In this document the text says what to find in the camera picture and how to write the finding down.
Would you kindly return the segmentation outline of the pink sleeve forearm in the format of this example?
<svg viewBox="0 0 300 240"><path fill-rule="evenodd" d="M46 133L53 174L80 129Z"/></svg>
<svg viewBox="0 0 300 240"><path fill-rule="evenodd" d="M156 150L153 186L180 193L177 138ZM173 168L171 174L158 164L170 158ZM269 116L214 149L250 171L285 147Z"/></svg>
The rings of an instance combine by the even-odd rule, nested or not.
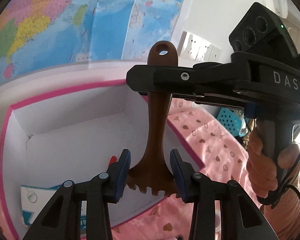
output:
<svg viewBox="0 0 300 240"><path fill-rule="evenodd" d="M278 186L276 167L251 174L250 180L256 195L266 198ZM296 239L300 234L300 200L292 189L283 194L275 207L262 205L260 210L279 239Z"/></svg>

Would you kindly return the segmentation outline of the person's right hand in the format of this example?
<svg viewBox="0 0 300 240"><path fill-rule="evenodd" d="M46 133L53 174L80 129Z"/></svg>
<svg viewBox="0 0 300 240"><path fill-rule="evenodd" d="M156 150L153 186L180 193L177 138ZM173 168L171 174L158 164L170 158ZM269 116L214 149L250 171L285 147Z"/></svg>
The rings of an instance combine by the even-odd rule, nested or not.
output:
<svg viewBox="0 0 300 240"><path fill-rule="evenodd" d="M300 153L300 144L294 142L282 150L277 164L265 156L262 150L263 142L255 128L249 136L247 171L253 191L257 196L267 198L269 191L275 191L278 187L277 167L292 168Z"/></svg>

